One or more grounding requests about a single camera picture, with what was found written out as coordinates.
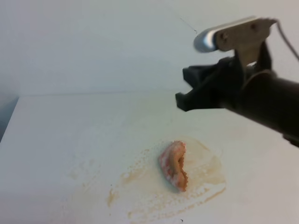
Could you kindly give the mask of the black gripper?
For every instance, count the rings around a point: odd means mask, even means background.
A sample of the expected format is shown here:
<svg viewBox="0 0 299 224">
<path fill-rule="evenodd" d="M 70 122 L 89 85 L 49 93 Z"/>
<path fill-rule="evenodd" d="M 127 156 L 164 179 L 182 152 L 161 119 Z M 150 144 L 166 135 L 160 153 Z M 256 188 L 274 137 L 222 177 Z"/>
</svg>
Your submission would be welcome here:
<svg viewBox="0 0 299 224">
<path fill-rule="evenodd" d="M 192 90 L 176 93 L 177 108 L 188 112 L 198 109 L 269 110 L 274 105 L 271 55 L 266 43 L 253 66 L 242 66 L 235 55 L 214 65 L 183 68 L 183 79 Z"/>
</svg>

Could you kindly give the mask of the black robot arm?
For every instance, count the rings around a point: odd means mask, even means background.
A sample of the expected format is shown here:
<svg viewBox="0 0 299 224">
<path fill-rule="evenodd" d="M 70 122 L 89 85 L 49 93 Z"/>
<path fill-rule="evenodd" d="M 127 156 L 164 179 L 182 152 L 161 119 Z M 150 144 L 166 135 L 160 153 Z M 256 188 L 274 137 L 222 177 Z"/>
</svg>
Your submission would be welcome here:
<svg viewBox="0 0 299 224">
<path fill-rule="evenodd" d="M 183 78 L 192 90 L 175 95 L 179 109 L 225 108 L 299 145 L 299 84 L 279 78 L 271 69 L 266 43 L 262 43 L 255 66 L 242 68 L 235 55 L 214 65 L 184 68 Z"/>
</svg>

